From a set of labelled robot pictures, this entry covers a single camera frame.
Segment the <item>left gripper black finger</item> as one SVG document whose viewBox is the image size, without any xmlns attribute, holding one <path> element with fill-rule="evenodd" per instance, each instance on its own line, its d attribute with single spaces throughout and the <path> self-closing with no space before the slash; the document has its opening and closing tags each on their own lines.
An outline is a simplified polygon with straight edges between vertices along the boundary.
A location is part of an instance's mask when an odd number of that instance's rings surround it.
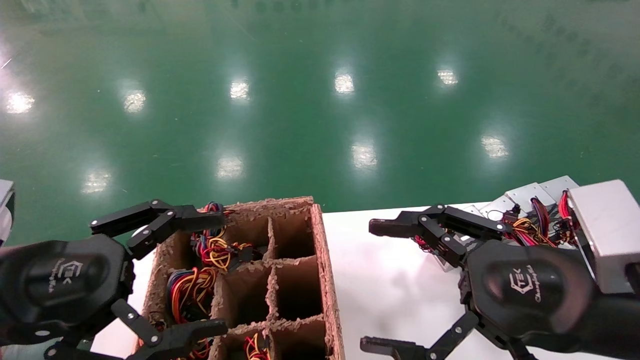
<svg viewBox="0 0 640 360">
<path fill-rule="evenodd" d="M 94 219 L 90 229 L 94 235 L 116 237 L 142 228 L 126 243 L 131 256 L 141 260 L 178 231 L 194 233 L 221 229 L 224 225 L 226 214 L 221 205 L 200 212 L 194 205 L 170 205 L 153 199 Z"/>
</svg>

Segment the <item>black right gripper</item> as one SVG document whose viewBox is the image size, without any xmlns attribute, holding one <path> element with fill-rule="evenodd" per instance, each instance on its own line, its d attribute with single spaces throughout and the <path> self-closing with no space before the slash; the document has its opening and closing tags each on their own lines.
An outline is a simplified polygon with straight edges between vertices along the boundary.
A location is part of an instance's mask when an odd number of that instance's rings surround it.
<svg viewBox="0 0 640 360">
<path fill-rule="evenodd" d="M 360 350 L 394 360 L 446 360 L 480 325 L 501 349 L 521 341 L 554 353 L 639 358 L 638 297 L 601 292 L 577 250 L 490 240 L 466 257 L 461 285 L 471 311 L 432 346 L 364 336 Z"/>
</svg>

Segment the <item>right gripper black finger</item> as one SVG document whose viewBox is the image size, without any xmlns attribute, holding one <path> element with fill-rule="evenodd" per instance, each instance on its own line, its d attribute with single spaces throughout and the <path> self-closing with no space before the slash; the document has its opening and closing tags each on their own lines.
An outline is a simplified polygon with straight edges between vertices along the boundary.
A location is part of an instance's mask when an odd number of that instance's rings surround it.
<svg viewBox="0 0 640 360">
<path fill-rule="evenodd" d="M 368 231 L 378 237 L 418 239 L 422 250 L 458 268 L 464 266 L 470 251 L 454 234 L 482 242 L 502 240 L 508 224 L 438 203 L 425 210 L 402 210 L 394 219 L 371 219 Z"/>
</svg>

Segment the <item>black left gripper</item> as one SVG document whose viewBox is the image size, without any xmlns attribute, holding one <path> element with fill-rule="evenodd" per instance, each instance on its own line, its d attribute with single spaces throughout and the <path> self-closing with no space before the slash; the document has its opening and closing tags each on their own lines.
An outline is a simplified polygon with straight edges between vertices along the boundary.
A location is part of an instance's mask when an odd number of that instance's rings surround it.
<svg viewBox="0 0 640 360">
<path fill-rule="evenodd" d="M 128 360 L 187 358 L 198 341 L 228 331 L 221 319 L 158 331 L 125 300 L 133 267 L 125 247 L 107 235 L 77 241 L 50 240 L 1 250 L 1 344 L 27 346 L 53 338 L 93 337 L 116 317 L 144 341 Z M 46 360 L 118 360 L 58 341 Z"/>
</svg>

